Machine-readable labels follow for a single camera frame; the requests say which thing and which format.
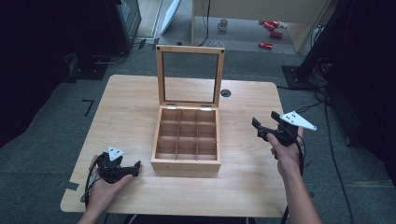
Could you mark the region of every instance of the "box hinge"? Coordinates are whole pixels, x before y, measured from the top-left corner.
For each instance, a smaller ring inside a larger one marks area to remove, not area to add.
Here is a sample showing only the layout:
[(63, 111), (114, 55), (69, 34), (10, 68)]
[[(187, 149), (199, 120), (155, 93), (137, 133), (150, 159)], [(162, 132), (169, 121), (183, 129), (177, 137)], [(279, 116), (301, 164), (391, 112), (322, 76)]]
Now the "box hinge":
[(166, 105), (166, 109), (177, 109), (177, 105)]
[(211, 105), (202, 105), (201, 110), (212, 111), (212, 106)]

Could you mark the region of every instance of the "forearm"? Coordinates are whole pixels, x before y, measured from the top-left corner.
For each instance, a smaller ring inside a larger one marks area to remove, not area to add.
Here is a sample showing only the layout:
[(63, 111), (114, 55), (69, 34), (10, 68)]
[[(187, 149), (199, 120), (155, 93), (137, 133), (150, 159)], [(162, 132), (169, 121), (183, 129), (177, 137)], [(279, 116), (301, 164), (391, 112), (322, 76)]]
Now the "forearm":
[(321, 223), (308, 195), (303, 178), (297, 174), (284, 178), (290, 223)]
[(87, 210), (82, 215), (81, 219), (79, 220), (78, 224), (94, 224), (97, 223), (101, 214), (97, 214), (94, 211)]

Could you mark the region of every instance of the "black stand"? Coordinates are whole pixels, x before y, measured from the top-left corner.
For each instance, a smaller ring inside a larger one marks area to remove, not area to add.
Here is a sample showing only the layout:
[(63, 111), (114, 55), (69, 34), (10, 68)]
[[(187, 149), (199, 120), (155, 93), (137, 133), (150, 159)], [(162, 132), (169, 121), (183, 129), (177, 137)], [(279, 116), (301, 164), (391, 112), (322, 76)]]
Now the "black stand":
[(288, 86), (292, 90), (314, 90), (318, 86), (310, 82), (308, 78), (298, 78), (297, 71), (300, 69), (299, 66), (286, 66), (282, 65), (283, 75), (288, 82)]
[(84, 63), (83, 60), (78, 59), (69, 75), (69, 78), (102, 80), (106, 70), (106, 63)]

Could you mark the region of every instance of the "wooden table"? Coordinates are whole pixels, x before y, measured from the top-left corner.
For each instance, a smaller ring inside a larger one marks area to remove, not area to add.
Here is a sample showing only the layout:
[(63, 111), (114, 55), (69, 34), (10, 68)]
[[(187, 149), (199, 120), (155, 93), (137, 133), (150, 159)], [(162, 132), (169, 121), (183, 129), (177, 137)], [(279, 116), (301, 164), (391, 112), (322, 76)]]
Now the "wooden table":
[[(183, 85), (202, 79), (172, 78)], [(79, 201), (93, 155), (113, 146), (125, 151), (121, 166), (142, 161), (139, 177), (123, 189), (107, 212), (222, 217), (281, 217), (286, 207), (282, 179), (270, 145), (257, 137), (252, 117), (276, 128), (271, 111), (282, 114), (276, 86), (267, 82), (222, 80), (218, 173), (154, 171), (150, 157), (158, 117), (156, 77), (110, 78), (61, 202), (65, 212), (84, 212)]]

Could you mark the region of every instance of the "wooden box lid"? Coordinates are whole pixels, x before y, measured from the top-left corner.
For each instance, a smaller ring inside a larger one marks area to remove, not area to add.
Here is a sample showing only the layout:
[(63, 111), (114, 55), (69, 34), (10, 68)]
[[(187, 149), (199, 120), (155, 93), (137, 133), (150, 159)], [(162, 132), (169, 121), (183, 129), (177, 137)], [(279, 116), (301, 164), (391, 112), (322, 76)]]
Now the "wooden box lid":
[[(208, 105), (219, 108), (224, 48), (157, 45), (156, 50), (160, 105)], [(167, 79), (178, 77), (180, 74), (185, 77), (188, 73), (198, 73), (200, 78), (213, 80), (213, 86), (207, 86), (206, 83), (203, 86), (197, 86), (194, 90), (187, 90), (171, 79)], [(177, 89), (177, 95), (167, 92), (168, 89), (173, 88)]]

